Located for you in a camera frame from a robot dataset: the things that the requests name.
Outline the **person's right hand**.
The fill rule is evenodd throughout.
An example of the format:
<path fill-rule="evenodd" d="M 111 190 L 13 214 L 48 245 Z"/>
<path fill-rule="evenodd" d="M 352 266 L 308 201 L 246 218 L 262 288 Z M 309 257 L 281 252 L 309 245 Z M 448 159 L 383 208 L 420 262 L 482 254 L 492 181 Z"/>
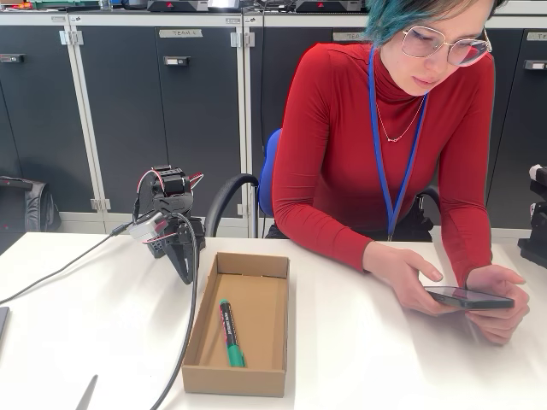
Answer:
<path fill-rule="evenodd" d="M 362 268 L 389 285 L 400 304 L 430 316 L 455 312 L 456 309 L 436 302 L 419 280 L 422 273 L 434 282 L 443 275 L 421 255 L 409 249 L 396 249 L 371 242 L 364 250 Z"/>

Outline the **person's left hand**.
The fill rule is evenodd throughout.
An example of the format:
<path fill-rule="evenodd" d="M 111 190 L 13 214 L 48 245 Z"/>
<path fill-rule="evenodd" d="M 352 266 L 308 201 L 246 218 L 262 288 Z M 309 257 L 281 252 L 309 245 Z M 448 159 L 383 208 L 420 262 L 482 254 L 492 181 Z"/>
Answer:
<path fill-rule="evenodd" d="M 515 271 L 489 265 L 473 269 L 467 277 L 469 290 L 502 296 L 514 301 L 514 306 L 505 309 L 472 310 L 466 316 L 484 335 L 496 344 L 505 344 L 513 336 L 516 328 L 529 313 L 529 295 L 521 288 L 525 279 Z"/>

